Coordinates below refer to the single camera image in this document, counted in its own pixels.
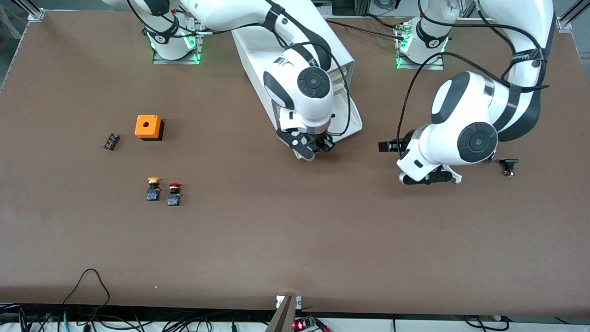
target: black electrical component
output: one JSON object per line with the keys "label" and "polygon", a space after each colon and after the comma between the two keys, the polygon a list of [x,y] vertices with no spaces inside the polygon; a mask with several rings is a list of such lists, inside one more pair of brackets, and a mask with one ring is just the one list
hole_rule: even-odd
{"label": "black electrical component", "polygon": [[181,184],[179,183],[170,183],[170,194],[168,194],[168,199],[166,200],[166,204],[168,206],[179,206],[181,204]]}
{"label": "black electrical component", "polygon": [[504,175],[507,177],[514,176],[514,164],[518,163],[516,158],[504,158],[500,160],[500,165],[504,166]]}
{"label": "black electrical component", "polygon": [[149,184],[149,189],[146,193],[146,200],[147,201],[158,201],[160,200],[160,179],[159,178],[148,178],[147,183]]}
{"label": "black electrical component", "polygon": [[115,145],[117,145],[119,138],[121,138],[120,135],[115,134],[115,133],[111,133],[111,135],[109,136],[109,139],[107,139],[107,141],[104,143],[103,148],[105,148],[109,151],[114,150],[114,147],[115,147]]}

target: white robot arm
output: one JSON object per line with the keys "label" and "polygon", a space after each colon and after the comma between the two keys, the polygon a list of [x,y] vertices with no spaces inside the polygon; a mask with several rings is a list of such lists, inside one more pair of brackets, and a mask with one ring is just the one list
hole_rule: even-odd
{"label": "white robot arm", "polygon": [[380,151],[400,147],[404,152],[397,165],[405,184],[430,184],[453,177],[459,183],[461,176],[450,166],[486,160],[499,141],[521,137],[539,119],[540,91],[530,88],[538,87],[545,75],[554,21],[552,1],[480,0],[480,5],[497,23],[520,28],[534,40],[507,29],[515,50],[508,84],[470,71],[457,74],[439,88],[432,104],[432,124],[408,133],[403,140],[379,144]]}
{"label": "white robot arm", "polygon": [[[114,5],[120,2],[103,1]],[[173,54],[168,58],[179,58],[188,52],[185,45],[171,38],[171,34],[183,36],[188,33],[178,26],[175,16],[180,14],[170,12],[180,4],[211,30],[227,31],[260,25],[271,31],[286,47],[264,72],[264,87],[276,110],[277,136],[306,161],[313,160],[315,153],[330,151],[334,147],[332,136],[327,133],[334,102],[332,80],[327,73],[332,65],[330,46],[280,5],[272,0],[124,1],[135,9],[146,25],[152,42],[155,40],[161,44],[155,49],[164,58],[167,53]]]}

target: black circular joint cap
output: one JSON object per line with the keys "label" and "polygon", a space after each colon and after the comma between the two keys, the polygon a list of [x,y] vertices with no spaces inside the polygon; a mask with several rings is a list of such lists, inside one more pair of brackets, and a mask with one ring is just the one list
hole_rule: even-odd
{"label": "black circular joint cap", "polygon": [[459,156],[467,162],[479,162],[494,152],[498,133],[491,124],[474,122],[466,126],[457,139]]}
{"label": "black circular joint cap", "polygon": [[324,98],[330,92],[330,77],[321,68],[308,67],[299,73],[297,86],[308,97]]}

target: orange push button box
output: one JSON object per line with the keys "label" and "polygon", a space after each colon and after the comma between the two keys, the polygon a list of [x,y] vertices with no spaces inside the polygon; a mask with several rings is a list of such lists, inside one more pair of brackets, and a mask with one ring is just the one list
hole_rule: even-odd
{"label": "orange push button box", "polygon": [[139,115],[135,124],[135,136],[144,141],[161,141],[164,121],[158,115]]}

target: brown work surface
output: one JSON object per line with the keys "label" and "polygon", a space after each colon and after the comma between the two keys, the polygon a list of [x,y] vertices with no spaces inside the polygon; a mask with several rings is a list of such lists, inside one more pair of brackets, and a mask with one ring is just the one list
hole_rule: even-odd
{"label": "brown work surface", "polygon": [[[386,32],[368,19],[349,19]],[[556,34],[535,129],[500,144],[520,158],[457,167],[459,185],[398,182],[394,137],[413,70],[391,39],[334,26],[356,60],[364,128],[296,160],[241,67],[231,34],[198,66],[152,65],[128,12],[48,12],[32,23],[0,95],[0,301],[61,302],[96,268],[112,304],[590,317],[590,89],[572,37]],[[455,29],[448,51],[501,73],[509,49]],[[429,122],[453,58],[417,80],[402,132]],[[163,142],[133,134],[140,114]],[[122,138],[102,148],[109,133]],[[147,202],[148,177],[182,206]],[[88,277],[72,302],[104,301]]]}

